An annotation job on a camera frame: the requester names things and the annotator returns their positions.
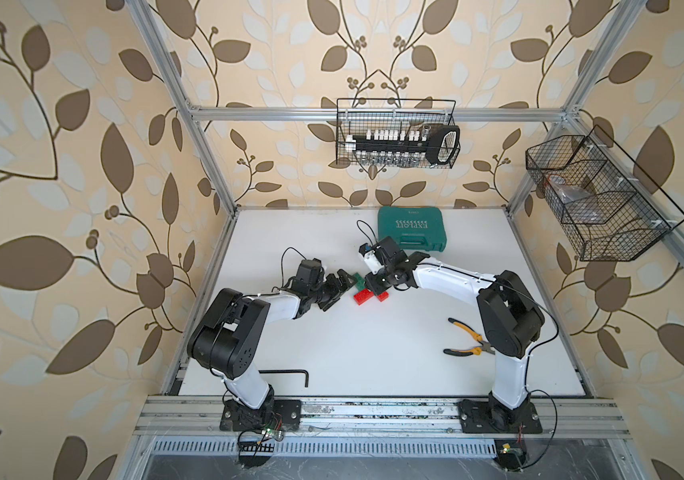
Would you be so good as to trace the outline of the green lego brick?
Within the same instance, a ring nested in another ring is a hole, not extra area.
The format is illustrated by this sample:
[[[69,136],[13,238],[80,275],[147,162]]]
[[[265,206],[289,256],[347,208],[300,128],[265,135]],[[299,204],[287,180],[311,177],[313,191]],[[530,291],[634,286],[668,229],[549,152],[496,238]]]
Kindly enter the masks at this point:
[[[364,290],[366,288],[364,277],[360,273],[355,273],[354,278],[356,280],[356,284],[355,284],[356,288],[359,291]]]

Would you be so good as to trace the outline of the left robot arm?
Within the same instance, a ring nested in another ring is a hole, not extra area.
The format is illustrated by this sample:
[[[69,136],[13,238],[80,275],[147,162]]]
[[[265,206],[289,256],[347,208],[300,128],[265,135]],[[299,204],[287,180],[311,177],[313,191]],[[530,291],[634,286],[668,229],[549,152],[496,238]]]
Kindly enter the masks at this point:
[[[356,284],[343,269],[328,273],[319,259],[305,259],[274,292],[224,288],[191,334],[187,355],[219,378],[245,413],[266,421],[273,413],[274,389],[253,366],[265,326],[299,319],[314,306],[326,312]]]

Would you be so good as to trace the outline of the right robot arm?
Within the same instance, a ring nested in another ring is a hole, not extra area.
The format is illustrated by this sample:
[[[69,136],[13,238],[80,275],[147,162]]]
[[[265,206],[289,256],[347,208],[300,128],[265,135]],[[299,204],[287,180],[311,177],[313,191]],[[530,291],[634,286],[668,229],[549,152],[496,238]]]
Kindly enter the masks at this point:
[[[509,270],[481,274],[434,260],[424,252],[408,254],[391,237],[361,245],[359,255],[370,270],[365,285],[376,295],[405,286],[475,303],[496,355],[489,402],[513,412],[529,401],[530,357],[539,345],[545,315],[518,274]]]

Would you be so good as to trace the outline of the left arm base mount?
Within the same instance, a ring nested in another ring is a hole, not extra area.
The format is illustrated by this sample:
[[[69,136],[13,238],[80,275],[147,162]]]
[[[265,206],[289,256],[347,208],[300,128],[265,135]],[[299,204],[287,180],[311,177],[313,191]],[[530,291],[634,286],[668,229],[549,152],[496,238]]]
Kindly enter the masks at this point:
[[[302,402],[294,399],[268,399],[260,409],[250,409],[236,400],[226,400],[219,429],[225,432],[282,430],[300,427]]]

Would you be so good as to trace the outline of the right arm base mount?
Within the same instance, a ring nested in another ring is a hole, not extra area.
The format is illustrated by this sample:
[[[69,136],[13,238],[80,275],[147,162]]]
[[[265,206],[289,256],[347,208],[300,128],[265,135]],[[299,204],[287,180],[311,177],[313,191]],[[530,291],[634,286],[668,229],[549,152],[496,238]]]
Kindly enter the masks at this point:
[[[462,432],[465,434],[542,434],[536,406],[529,397],[511,409],[493,395],[488,400],[462,399],[457,404]]]

